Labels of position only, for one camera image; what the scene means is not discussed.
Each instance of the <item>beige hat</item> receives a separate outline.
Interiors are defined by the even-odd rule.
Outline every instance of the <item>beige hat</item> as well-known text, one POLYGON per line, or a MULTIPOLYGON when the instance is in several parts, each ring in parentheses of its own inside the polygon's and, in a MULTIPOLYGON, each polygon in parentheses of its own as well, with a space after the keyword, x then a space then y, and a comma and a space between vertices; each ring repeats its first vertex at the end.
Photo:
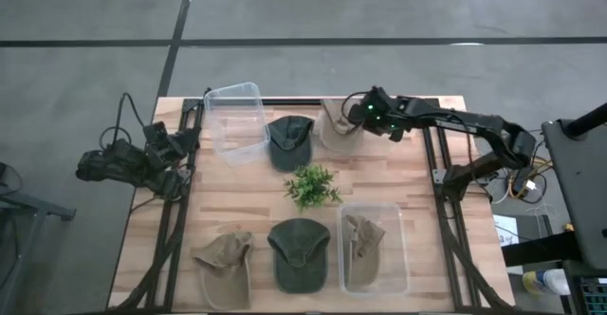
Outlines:
MULTIPOLYGON (((347 115, 356 101, 349 100, 343 106, 347 115)), ((341 113, 340 100, 322 100, 323 113, 317 121, 322 145, 344 154, 352 153, 362 140, 363 130, 348 121, 341 113)))
POLYGON ((386 231, 359 215, 346 215, 342 222, 345 285, 368 286, 377 277, 378 245, 386 231))
POLYGON ((253 251, 250 232, 223 234, 202 249, 191 249, 199 267, 203 293, 218 310, 250 307, 248 260, 253 251))

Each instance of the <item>green plant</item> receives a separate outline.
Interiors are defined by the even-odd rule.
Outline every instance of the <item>green plant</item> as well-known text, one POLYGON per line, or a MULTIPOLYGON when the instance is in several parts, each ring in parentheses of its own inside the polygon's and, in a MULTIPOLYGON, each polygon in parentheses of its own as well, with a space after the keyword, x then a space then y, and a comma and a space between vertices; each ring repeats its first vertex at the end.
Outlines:
POLYGON ((285 181, 285 196, 291 196, 300 213, 307 208, 322 207, 327 198, 332 202, 341 202, 340 190, 329 185, 333 175, 322 166, 299 167, 295 177, 295 180, 285 181))

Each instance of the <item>empty plastic container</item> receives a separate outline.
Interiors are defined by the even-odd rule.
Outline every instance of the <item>empty plastic container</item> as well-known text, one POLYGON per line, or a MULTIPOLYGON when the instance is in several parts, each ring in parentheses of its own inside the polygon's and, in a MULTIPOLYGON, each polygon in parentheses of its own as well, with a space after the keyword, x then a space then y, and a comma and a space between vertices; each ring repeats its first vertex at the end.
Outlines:
POLYGON ((341 290, 354 297, 404 294, 409 269, 400 208, 381 202, 341 204, 337 220, 341 290), (361 219, 373 225, 361 225, 361 219))
POLYGON ((239 83, 207 93, 205 118, 214 152, 230 166, 267 156, 269 130, 256 84, 239 83))

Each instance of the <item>clear plastic container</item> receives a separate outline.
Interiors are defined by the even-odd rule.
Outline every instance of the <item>clear plastic container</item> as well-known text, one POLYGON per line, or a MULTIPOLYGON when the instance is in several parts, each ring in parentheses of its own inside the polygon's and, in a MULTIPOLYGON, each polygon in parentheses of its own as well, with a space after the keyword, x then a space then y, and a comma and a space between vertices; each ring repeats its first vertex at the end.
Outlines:
POLYGON ((205 118, 213 150, 230 166, 267 156, 269 130, 256 84, 239 83, 207 93, 205 118))
POLYGON ((401 295, 409 288, 409 268, 407 266, 407 254, 405 251, 405 232, 402 224, 400 208, 395 203, 347 203, 338 208, 338 261, 340 270, 340 288, 343 292, 354 297, 374 297, 382 295, 401 295), (360 271, 360 266, 347 270, 351 260, 344 262, 351 251, 348 243, 344 242, 344 236, 348 234, 345 230, 346 215, 362 216, 373 222, 385 231, 379 244, 378 265, 375 278, 357 285, 346 282, 346 273, 360 271))

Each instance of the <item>gray floor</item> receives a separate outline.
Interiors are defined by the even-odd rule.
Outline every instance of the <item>gray floor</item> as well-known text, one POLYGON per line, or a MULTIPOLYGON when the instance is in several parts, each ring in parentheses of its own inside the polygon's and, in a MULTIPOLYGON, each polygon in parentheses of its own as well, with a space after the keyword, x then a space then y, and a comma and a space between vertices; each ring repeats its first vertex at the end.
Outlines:
MULTIPOLYGON (((0 40, 169 39, 181 0, 0 0, 0 40)), ((607 35, 607 0, 193 0, 184 38, 607 35)), ((167 48, 0 48, 0 161, 24 191, 78 208, 49 220, 25 313, 103 309, 133 189, 74 177, 122 91, 148 120, 167 48)), ((256 82, 264 95, 464 95, 468 109, 537 129, 607 100, 607 45, 181 48, 170 96, 256 82)), ((130 111, 124 125, 141 143, 130 111)), ((567 221, 557 182, 553 230, 567 221)), ((495 194, 503 189, 496 186, 495 194)), ((501 214, 533 214, 508 200, 501 214)), ((533 307, 533 299, 517 301, 533 307)))

